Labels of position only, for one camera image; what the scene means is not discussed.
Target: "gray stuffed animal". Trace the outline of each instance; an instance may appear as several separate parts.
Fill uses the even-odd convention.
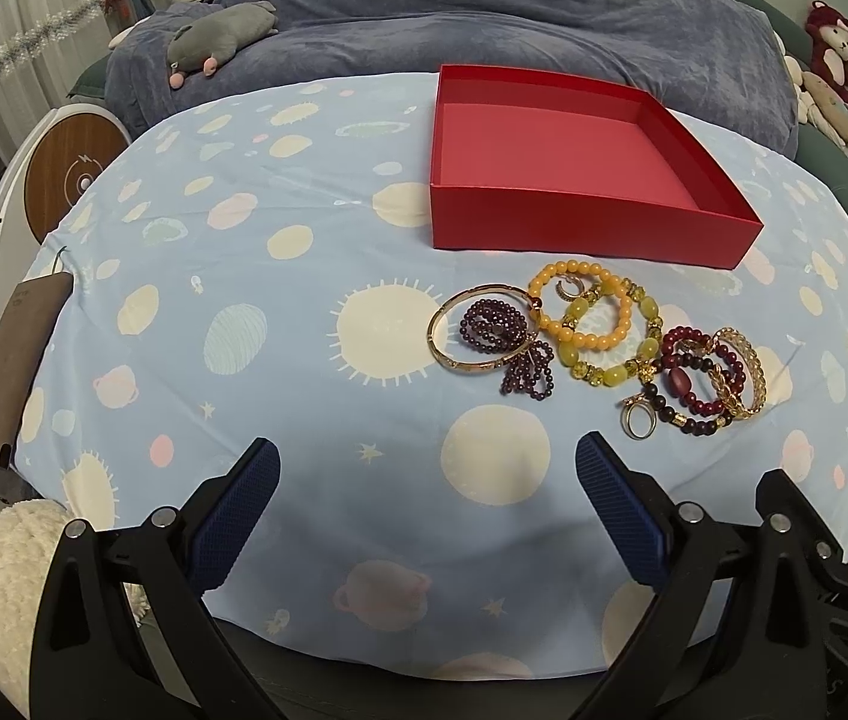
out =
[[[178,29],[168,45],[171,88],[181,89],[186,74],[201,69],[210,79],[239,50],[276,33],[275,12],[267,1],[241,2]]]

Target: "orange beaded bracelet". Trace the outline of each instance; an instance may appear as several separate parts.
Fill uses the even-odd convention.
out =
[[[532,298],[540,298],[541,290],[552,278],[565,274],[595,276],[600,280],[601,295],[614,295],[621,301],[617,327],[606,336],[597,336],[593,333],[576,333],[564,322],[551,319],[547,314],[541,314],[539,322],[541,329],[560,343],[568,343],[569,341],[570,343],[574,343],[574,346],[579,349],[607,351],[608,349],[613,349],[621,341],[624,341],[627,338],[627,333],[629,333],[630,324],[632,324],[630,318],[632,317],[633,300],[627,296],[627,285],[624,284],[624,279],[614,275],[600,263],[579,263],[576,260],[568,260],[566,262],[560,261],[544,266],[542,271],[531,279],[531,283],[528,285],[528,295],[531,295]],[[567,311],[575,319],[583,317],[587,309],[590,308],[590,304],[587,303],[582,295],[584,295],[584,290],[581,289],[581,294],[571,303]]]
[[[585,290],[582,276],[595,277],[598,284]],[[629,278],[614,275],[599,263],[579,263],[576,260],[569,260],[544,266],[544,269],[531,279],[528,295],[539,298],[541,289],[552,278],[564,279],[579,287],[577,295],[568,295],[558,283],[557,293],[571,305],[567,307],[561,320],[551,319],[543,312],[538,319],[541,330],[557,342],[557,358],[565,367],[571,368],[571,375],[575,379],[587,381],[594,386],[601,384],[617,386],[636,374],[639,362],[652,360],[658,355],[663,322],[659,316],[657,302],[646,294],[643,287],[634,284]],[[603,296],[611,295],[620,300],[618,324],[614,330],[603,336],[576,331],[578,322],[588,309]],[[634,357],[608,370],[579,359],[581,349],[607,351],[624,341],[632,327],[632,313],[635,305],[641,316],[646,319],[646,338],[641,341]]]

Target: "wooden disc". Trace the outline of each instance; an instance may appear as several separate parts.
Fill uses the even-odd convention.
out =
[[[120,129],[93,113],[69,116],[48,130],[34,148],[24,181],[24,209],[39,244],[127,147]]]

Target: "blue gripper pad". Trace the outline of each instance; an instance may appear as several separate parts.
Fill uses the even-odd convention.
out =
[[[578,479],[637,584],[656,592],[667,583],[667,538],[627,483],[627,466],[600,433],[581,437]]]
[[[277,447],[260,442],[191,539],[187,579],[197,595],[224,584],[280,478]]]

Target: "red stuffed monkey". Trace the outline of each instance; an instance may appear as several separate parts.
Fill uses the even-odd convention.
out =
[[[827,81],[848,107],[848,18],[815,0],[804,28],[814,38],[811,72]]]

